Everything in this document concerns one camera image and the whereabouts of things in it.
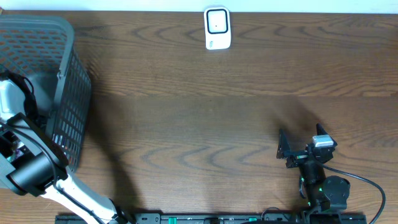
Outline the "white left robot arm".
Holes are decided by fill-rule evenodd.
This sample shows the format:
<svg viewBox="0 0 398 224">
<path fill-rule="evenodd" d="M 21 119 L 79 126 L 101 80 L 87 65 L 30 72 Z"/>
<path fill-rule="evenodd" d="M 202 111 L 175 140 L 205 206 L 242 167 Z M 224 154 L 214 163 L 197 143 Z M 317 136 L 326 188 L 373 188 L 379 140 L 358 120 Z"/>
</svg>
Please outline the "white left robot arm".
<svg viewBox="0 0 398 224">
<path fill-rule="evenodd" d="M 32 82 L 6 70 L 10 81 L 24 94 L 23 111 L 1 122 L 1 182 L 15 194 L 41 196 L 58 202 L 87 223 L 135 223 L 136 219 L 74 175 L 60 146 L 41 130 Z"/>
</svg>

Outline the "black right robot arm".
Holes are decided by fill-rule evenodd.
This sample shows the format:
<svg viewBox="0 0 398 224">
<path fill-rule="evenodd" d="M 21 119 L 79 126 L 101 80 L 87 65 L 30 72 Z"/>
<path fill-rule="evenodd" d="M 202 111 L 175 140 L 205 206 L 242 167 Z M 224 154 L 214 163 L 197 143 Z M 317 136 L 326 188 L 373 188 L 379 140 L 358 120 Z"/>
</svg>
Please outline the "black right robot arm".
<svg viewBox="0 0 398 224">
<path fill-rule="evenodd" d="M 276 158 L 285 159 L 288 169 L 299 168 L 300 188 L 305 193 L 310 207 L 319 212 L 339 212 L 347 209 L 350 182 L 342 177 L 326 176 L 324 165 L 333 158 L 337 142 L 323 129 L 316 125 L 317 134 L 301 151 L 291 149 L 283 130 L 279 131 L 279 145 Z"/>
</svg>

